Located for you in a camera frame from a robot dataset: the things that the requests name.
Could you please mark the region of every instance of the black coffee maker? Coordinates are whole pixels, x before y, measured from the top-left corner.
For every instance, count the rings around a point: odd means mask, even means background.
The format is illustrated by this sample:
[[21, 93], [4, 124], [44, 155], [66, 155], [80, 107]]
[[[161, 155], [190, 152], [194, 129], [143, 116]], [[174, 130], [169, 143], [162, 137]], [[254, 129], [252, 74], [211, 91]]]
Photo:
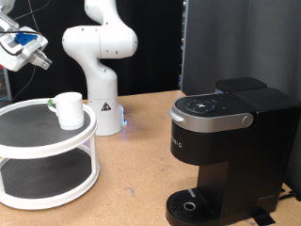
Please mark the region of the black coffee maker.
[[230, 84], [222, 94], [182, 97], [168, 112], [172, 154], [199, 166], [197, 187], [167, 200], [172, 226], [261, 222], [276, 210], [300, 102], [265, 84]]

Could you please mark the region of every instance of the wooden tabletop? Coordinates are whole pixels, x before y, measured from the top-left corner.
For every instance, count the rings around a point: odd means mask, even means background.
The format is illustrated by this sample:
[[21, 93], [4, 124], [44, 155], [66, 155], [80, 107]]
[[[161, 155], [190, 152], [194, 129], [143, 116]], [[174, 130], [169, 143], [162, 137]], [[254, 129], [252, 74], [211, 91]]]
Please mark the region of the wooden tabletop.
[[[169, 149], [167, 111], [181, 96], [180, 91], [168, 91], [119, 97], [128, 125], [113, 136], [97, 137], [101, 172], [96, 184], [75, 201], [48, 210], [0, 204], [0, 226], [168, 226], [166, 200], [176, 191], [196, 187], [198, 178], [198, 167], [179, 161]], [[271, 216], [277, 225], [300, 225], [301, 204], [295, 198], [280, 201]], [[257, 224], [249, 219], [235, 225]]]

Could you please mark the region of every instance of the white robotic arm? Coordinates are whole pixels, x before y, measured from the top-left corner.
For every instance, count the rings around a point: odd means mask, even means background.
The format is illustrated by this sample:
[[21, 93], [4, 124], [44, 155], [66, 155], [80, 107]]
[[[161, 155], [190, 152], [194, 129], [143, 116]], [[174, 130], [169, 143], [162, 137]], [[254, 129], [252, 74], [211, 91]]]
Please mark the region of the white robotic arm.
[[14, 72], [28, 62], [47, 70], [52, 61], [42, 51], [48, 40], [29, 27], [19, 28], [6, 15], [14, 3], [15, 0], [0, 0], [0, 64]]
[[85, 11], [102, 26], [69, 28], [62, 43], [65, 52], [80, 64], [86, 75], [88, 105], [98, 121], [96, 135], [113, 135], [123, 127], [117, 75], [99, 59], [132, 56], [137, 49], [137, 36], [120, 19], [116, 0], [86, 0]]

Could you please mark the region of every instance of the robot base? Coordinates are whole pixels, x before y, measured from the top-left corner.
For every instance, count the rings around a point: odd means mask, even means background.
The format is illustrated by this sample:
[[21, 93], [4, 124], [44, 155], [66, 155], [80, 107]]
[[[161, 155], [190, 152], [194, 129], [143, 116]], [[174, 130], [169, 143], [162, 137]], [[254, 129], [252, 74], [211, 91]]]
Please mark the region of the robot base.
[[89, 99], [90, 106], [97, 118], [96, 136], [111, 136], [118, 133], [126, 124], [123, 123], [122, 106], [118, 97], [95, 100]]

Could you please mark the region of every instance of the black curtain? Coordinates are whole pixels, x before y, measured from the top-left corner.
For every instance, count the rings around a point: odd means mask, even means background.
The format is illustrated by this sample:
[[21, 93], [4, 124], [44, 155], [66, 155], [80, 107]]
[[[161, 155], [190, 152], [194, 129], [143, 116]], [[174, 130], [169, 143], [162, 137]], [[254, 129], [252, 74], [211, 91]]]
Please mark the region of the black curtain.
[[[301, 100], [301, 1], [189, 0], [182, 76], [187, 95], [254, 77]], [[299, 126], [285, 178], [299, 196], [300, 138]]]
[[[48, 0], [31, 0], [32, 9], [44, 6]], [[86, 78], [75, 60], [63, 50], [62, 37], [68, 27], [98, 25], [84, 11], [85, 0], [52, 0], [35, 13], [38, 27], [49, 41], [44, 50], [54, 63], [48, 71], [36, 69], [30, 86], [17, 98], [22, 100], [54, 97], [65, 91], [81, 92], [87, 98]], [[124, 59], [102, 59], [119, 79], [119, 95], [173, 90], [178, 88], [182, 0], [117, 0], [119, 16], [138, 36], [134, 56]], [[14, 19], [29, 12], [28, 1], [17, 0], [8, 15]], [[16, 20], [20, 26], [37, 29], [31, 16]], [[9, 72], [12, 95], [29, 81], [34, 66], [27, 64], [18, 72]]]

